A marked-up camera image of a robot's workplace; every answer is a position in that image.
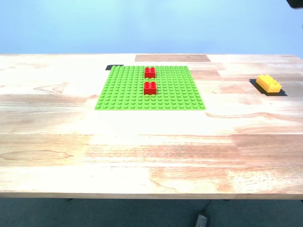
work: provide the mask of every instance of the yellow lego brick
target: yellow lego brick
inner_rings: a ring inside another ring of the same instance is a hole
[[[278,93],[282,88],[270,75],[260,75],[256,82],[268,93]]]

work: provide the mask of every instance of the floor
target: floor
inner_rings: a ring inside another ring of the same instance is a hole
[[[3,227],[194,227],[205,200],[0,198]],[[303,203],[213,200],[210,227],[301,227]]]

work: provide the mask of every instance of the wood grain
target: wood grain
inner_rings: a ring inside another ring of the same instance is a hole
[[[206,111],[94,111],[108,64],[187,65]],[[303,199],[302,147],[293,55],[0,55],[0,196]]]

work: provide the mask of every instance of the gray carpet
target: gray carpet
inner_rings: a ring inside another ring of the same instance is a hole
[[[0,198],[0,227],[194,227],[205,200]],[[213,200],[210,227],[303,227],[303,203]]]

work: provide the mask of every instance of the blue wall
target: blue wall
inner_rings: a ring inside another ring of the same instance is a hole
[[[286,0],[0,0],[0,53],[282,53],[303,58]]]

